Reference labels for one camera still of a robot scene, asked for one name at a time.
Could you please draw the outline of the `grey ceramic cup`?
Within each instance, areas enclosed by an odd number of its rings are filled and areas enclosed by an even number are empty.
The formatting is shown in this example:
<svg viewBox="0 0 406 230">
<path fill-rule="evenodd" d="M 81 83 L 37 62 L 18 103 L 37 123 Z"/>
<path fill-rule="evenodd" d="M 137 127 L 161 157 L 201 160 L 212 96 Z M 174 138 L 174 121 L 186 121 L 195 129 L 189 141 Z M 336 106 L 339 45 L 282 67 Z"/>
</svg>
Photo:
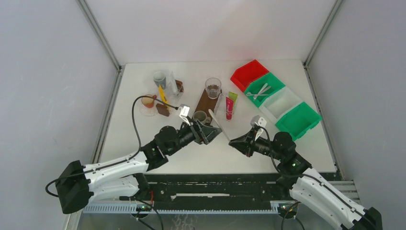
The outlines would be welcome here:
<svg viewBox="0 0 406 230">
<path fill-rule="evenodd" d="M 205 111 L 196 111 L 193 116 L 193 120 L 199 121 L 203 125 L 211 124 L 211 117 Z"/>
</svg>

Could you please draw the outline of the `red toothpaste tube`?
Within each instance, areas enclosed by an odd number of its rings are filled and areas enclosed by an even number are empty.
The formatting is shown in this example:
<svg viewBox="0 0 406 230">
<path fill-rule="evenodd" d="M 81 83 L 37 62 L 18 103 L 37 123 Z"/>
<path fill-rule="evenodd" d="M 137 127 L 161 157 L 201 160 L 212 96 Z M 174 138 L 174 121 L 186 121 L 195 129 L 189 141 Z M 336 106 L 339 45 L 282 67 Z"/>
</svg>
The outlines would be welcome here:
<svg viewBox="0 0 406 230">
<path fill-rule="evenodd" d="M 234 100 L 229 97 L 226 97 L 226 119 L 231 120 L 234 109 Z"/>
</svg>

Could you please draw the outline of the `clear textured acrylic holder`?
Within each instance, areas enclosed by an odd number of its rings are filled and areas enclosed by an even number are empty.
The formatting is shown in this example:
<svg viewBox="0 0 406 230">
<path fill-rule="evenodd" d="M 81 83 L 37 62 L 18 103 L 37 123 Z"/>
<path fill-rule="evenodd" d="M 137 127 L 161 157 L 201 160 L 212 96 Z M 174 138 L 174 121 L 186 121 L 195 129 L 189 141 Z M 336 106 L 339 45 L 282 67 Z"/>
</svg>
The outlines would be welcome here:
<svg viewBox="0 0 406 230">
<path fill-rule="evenodd" d="M 226 119 L 226 97 L 228 97 L 228 93 L 223 94 L 221 104 L 220 104 L 220 106 L 219 106 L 219 108 L 217 110 L 217 113 L 220 114 L 220 115 L 223 115 L 225 119 Z M 237 106 L 237 103 L 236 103 L 236 105 L 234 105 L 232 119 L 234 118 L 234 112 L 236 110 L 236 106 Z"/>
</svg>

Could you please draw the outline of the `green toothpaste tube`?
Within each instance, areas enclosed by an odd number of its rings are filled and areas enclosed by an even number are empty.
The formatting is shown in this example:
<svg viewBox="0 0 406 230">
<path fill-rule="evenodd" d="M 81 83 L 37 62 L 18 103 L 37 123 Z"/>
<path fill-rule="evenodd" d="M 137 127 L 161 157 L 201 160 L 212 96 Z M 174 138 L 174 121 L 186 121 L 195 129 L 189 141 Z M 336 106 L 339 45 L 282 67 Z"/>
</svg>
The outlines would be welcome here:
<svg viewBox="0 0 406 230">
<path fill-rule="evenodd" d="M 236 105 L 238 94 L 234 92 L 228 92 L 228 98 L 233 101 L 233 105 Z"/>
</svg>

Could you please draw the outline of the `clear glass tumbler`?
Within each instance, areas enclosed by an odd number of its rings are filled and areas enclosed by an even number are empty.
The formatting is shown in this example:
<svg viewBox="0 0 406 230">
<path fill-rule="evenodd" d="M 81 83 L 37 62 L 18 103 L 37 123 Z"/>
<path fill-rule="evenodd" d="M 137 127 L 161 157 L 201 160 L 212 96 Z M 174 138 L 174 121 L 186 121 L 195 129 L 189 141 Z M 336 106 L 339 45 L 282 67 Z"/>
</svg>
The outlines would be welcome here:
<svg viewBox="0 0 406 230">
<path fill-rule="evenodd" d="M 205 82 L 205 90 L 210 99 L 217 99 L 221 92 L 222 83 L 218 78 L 209 78 Z"/>
</svg>

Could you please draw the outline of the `white toothpaste tube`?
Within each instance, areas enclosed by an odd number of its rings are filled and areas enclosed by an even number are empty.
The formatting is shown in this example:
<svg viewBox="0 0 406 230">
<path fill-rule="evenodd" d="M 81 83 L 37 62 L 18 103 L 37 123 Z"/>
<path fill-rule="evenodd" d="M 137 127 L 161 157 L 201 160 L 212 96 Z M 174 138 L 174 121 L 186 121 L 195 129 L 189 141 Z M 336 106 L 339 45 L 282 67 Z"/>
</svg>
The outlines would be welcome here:
<svg viewBox="0 0 406 230">
<path fill-rule="evenodd" d="M 169 82 L 170 82 L 170 88 L 171 88 L 172 93 L 174 95 L 177 95 L 179 91 L 178 91 L 178 87 L 177 87 L 173 72 L 170 73 Z"/>
</svg>

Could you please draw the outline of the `yellow toothpaste tube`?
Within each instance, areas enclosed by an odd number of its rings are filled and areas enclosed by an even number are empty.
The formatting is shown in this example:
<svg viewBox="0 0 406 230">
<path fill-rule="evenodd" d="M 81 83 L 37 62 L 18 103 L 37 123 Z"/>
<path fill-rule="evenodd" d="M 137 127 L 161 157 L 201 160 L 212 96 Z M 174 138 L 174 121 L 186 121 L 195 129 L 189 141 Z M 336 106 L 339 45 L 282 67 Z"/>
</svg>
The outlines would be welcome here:
<svg viewBox="0 0 406 230">
<path fill-rule="evenodd" d="M 166 94 L 165 94 L 164 89 L 162 88 L 162 85 L 159 85 L 158 90 L 159 90 L 159 95 L 160 95 L 160 97 L 161 97 L 161 101 L 162 101 L 164 104 L 167 104 L 167 103 L 168 103 L 168 100 L 167 100 L 167 98 L 166 98 Z"/>
</svg>

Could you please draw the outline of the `green bin with toothpaste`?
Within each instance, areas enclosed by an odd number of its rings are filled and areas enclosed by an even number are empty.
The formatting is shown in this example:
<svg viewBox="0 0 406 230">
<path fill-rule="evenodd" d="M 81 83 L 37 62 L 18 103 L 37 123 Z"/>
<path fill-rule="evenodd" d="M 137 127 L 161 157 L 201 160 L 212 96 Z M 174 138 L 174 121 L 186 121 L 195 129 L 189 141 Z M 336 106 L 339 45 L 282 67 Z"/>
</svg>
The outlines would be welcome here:
<svg viewBox="0 0 406 230">
<path fill-rule="evenodd" d="M 275 126 L 280 131 L 289 133 L 293 141 L 296 141 L 303 137 L 308 130 L 316 127 L 321 120 L 321 115 L 306 102 L 302 102 L 283 115 Z"/>
</svg>

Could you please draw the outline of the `orange ceramic cup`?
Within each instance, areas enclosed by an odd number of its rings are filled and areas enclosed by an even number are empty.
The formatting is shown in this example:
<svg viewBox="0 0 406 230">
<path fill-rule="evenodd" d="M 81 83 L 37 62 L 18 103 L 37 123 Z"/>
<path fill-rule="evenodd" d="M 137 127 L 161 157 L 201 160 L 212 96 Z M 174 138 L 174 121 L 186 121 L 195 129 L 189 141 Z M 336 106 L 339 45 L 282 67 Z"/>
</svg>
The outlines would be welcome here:
<svg viewBox="0 0 406 230">
<path fill-rule="evenodd" d="M 157 98 L 157 95 L 153 94 L 148 94 L 147 97 L 143 97 L 141 102 L 144 107 L 150 109 L 154 107 L 155 104 L 155 99 Z"/>
</svg>

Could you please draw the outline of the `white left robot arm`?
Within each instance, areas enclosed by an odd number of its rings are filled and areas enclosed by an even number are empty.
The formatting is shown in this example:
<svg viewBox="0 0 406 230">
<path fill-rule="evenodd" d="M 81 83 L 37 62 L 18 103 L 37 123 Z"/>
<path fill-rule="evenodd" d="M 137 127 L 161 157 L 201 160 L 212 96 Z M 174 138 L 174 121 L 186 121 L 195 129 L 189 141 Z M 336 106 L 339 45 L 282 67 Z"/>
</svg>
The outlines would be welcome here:
<svg viewBox="0 0 406 230">
<path fill-rule="evenodd" d="M 195 142 L 208 145 L 222 130 L 199 121 L 182 123 L 179 129 L 165 126 L 140 150 L 111 161 L 95 164 L 70 162 L 53 181 L 63 214 L 77 212 L 89 203 L 117 196 L 148 197 L 150 188 L 143 175 L 166 164 L 168 157 Z"/>
</svg>

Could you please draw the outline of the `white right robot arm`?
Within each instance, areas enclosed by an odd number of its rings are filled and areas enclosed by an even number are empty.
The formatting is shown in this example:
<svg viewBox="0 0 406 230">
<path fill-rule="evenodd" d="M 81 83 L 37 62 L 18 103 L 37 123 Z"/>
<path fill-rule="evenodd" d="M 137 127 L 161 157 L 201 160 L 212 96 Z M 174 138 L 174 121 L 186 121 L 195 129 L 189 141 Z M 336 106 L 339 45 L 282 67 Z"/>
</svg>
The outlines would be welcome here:
<svg viewBox="0 0 406 230">
<path fill-rule="evenodd" d="M 278 132 L 273 140 L 258 137 L 263 127 L 254 126 L 247 134 L 232 139 L 229 145 L 250 157 L 257 152 L 279 161 L 273 166 L 280 174 L 277 195 L 304 204 L 336 230 L 381 230 L 381 213 L 365 208 L 329 183 L 295 149 L 291 135 Z"/>
</svg>

